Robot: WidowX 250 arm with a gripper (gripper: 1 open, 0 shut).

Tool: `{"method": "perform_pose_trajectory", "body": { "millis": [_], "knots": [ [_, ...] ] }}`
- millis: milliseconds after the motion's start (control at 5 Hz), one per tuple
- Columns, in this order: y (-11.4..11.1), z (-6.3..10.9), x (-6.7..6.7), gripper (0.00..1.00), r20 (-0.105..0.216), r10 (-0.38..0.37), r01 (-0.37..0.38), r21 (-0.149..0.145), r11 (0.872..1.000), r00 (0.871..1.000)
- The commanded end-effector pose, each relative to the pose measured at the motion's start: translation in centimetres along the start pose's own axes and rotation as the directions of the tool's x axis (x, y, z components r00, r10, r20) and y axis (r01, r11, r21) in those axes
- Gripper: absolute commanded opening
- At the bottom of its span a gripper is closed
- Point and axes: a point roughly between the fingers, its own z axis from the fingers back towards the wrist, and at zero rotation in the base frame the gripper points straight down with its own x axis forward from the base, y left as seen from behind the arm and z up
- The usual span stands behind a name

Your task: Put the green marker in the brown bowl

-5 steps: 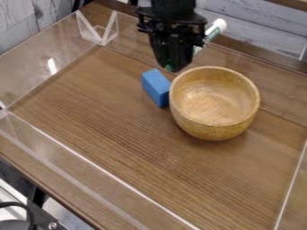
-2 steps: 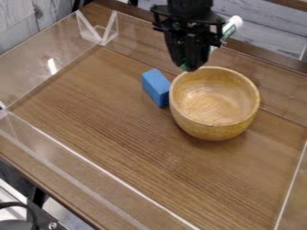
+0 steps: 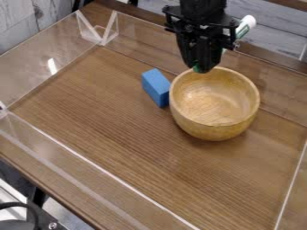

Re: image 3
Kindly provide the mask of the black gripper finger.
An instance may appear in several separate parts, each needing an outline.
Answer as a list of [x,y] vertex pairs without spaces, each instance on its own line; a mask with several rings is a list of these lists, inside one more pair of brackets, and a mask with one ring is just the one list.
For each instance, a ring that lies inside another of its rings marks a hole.
[[183,57],[183,62],[189,68],[199,68],[199,60],[197,60],[197,49],[199,49],[199,36],[189,36],[183,33],[176,34],[176,41],[179,50]]
[[203,73],[207,73],[220,62],[223,47],[216,41],[209,39],[201,39],[201,47],[200,69]]

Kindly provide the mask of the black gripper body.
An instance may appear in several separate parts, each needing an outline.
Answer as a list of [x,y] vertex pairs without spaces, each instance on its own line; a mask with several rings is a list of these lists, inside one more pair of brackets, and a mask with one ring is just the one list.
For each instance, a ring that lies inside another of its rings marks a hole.
[[165,5],[165,30],[176,35],[180,49],[191,49],[208,39],[224,49],[234,49],[236,29],[240,25],[227,13],[227,0],[180,0],[175,6]]

